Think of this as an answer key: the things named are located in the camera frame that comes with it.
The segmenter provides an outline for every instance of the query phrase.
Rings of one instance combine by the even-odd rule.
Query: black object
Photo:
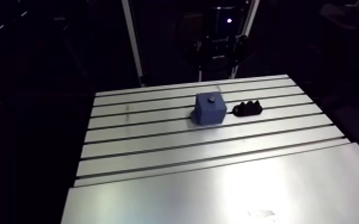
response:
[[[233,108],[233,114],[237,117],[246,117],[251,115],[259,115],[263,111],[262,106],[260,106],[260,102],[256,100],[256,102],[248,101],[247,103],[241,102],[239,105],[236,105]]]

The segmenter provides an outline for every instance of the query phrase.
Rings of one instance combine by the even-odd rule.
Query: blue 3d-printed block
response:
[[[221,123],[227,113],[227,106],[219,92],[207,92],[196,95],[195,109],[191,119],[197,125]]]

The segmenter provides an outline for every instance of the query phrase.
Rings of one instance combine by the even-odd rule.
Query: metal frame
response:
[[[142,87],[144,87],[142,64],[141,64],[141,58],[139,56],[137,36],[135,34],[134,23],[132,22],[131,6],[129,5],[129,0],[121,0],[121,3],[122,3],[122,8],[124,10],[124,16],[125,16],[126,27],[128,29],[129,40],[131,41],[131,48],[132,48],[132,53],[134,55],[135,67],[137,69],[139,84]]]
[[[248,17],[246,18],[245,24],[242,29],[242,34],[246,35],[246,36],[248,36],[250,33],[250,30],[252,28],[252,24],[255,19],[255,15],[256,15],[256,12],[258,10],[259,3],[260,3],[260,0],[246,0],[246,2],[249,2],[249,1],[252,1],[251,7],[249,8],[249,14],[248,14]],[[141,58],[140,58],[140,54],[139,54],[139,50],[138,50],[137,36],[135,33],[134,23],[132,21],[130,0],[121,0],[121,2],[122,2],[122,8],[124,10],[126,26],[128,29],[129,40],[131,41],[132,54],[134,56],[138,80],[139,80],[140,85],[142,87],[145,87],[145,84],[143,83],[142,63],[141,63]],[[238,72],[238,66],[233,68],[230,78],[234,79],[236,77],[237,72]],[[202,71],[199,71],[199,74],[198,74],[199,82],[202,81],[202,75],[203,75]]]

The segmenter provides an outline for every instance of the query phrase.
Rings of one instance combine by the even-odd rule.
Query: aluminum table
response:
[[[212,91],[223,123],[192,124]],[[359,146],[287,75],[100,92],[62,223],[359,223]]]

